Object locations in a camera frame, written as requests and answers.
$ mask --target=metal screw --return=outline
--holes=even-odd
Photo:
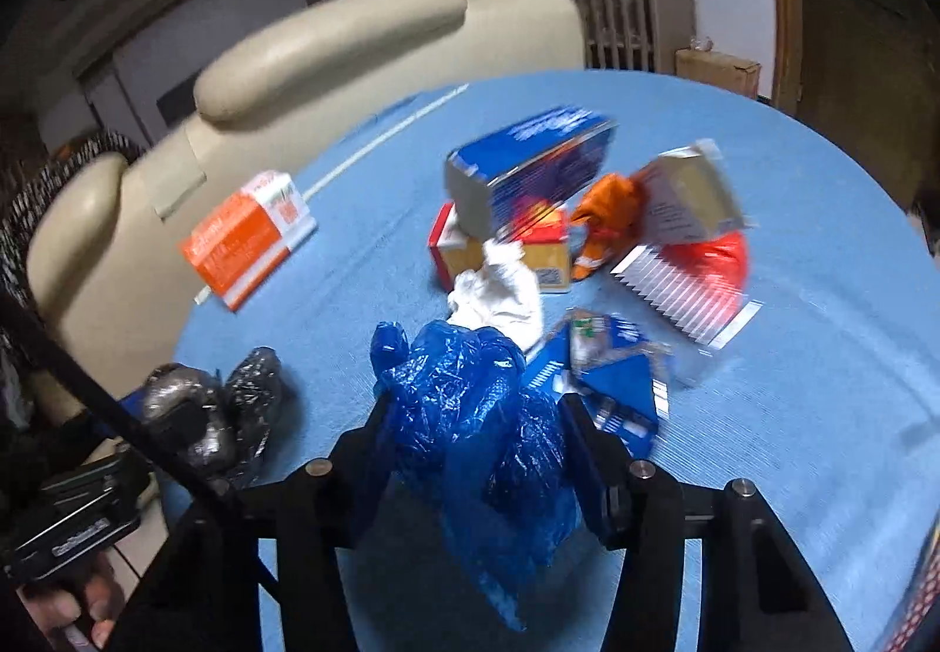
[[[750,498],[758,491],[757,486],[744,477],[738,477],[738,479],[732,481],[731,489],[742,498]]]
[[[641,480],[649,480],[656,473],[656,467],[650,461],[637,460],[630,465],[630,473]]]
[[[333,471],[333,463],[329,458],[314,458],[307,461],[304,471],[311,477],[326,477]]]

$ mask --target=white cloth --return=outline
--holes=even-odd
[[[522,262],[523,245],[483,243],[483,267],[464,270],[448,295],[448,323],[467,328],[491,325],[523,352],[542,337],[539,280]]]

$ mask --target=beige chair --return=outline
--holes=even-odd
[[[572,0],[333,0],[263,29],[196,81],[198,111],[135,165],[102,156],[56,199],[27,271],[50,331],[114,395],[172,357],[202,281],[177,244],[252,175],[297,172],[420,90],[584,68]],[[54,419],[77,411],[45,374]]]

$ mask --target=blue tablecloth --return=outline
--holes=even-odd
[[[356,130],[297,176],[300,188],[440,95]],[[376,322],[401,321],[414,335],[445,316],[426,243],[445,200],[447,151],[560,104],[617,119],[608,170],[632,172],[700,137],[721,148],[760,225],[748,234],[751,292],[765,307],[703,386],[674,395],[653,458],[683,481],[754,479],[855,648],[870,649],[940,503],[940,278],[861,167],[767,106],[638,72],[474,83],[318,192],[318,233],[238,314],[215,299],[194,307],[177,360],[227,373],[251,347],[274,347],[297,400],[276,428],[264,480],[327,452],[372,406]],[[543,297],[545,320],[574,304],[622,310],[627,297],[609,278],[591,278]],[[696,639],[700,552],[690,546],[686,561],[680,650]],[[364,650],[598,649],[621,565],[622,554],[578,530],[523,598],[528,631],[509,631],[445,551],[432,515],[396,483],[360,549],[341,556]],[[269,600],[262,616],[267,647],[280,648]]]

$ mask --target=blue box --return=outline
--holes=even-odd
[[[560,106],[448,154],[444,178],[464,233],[512,239],[589,184],[617,123]]]

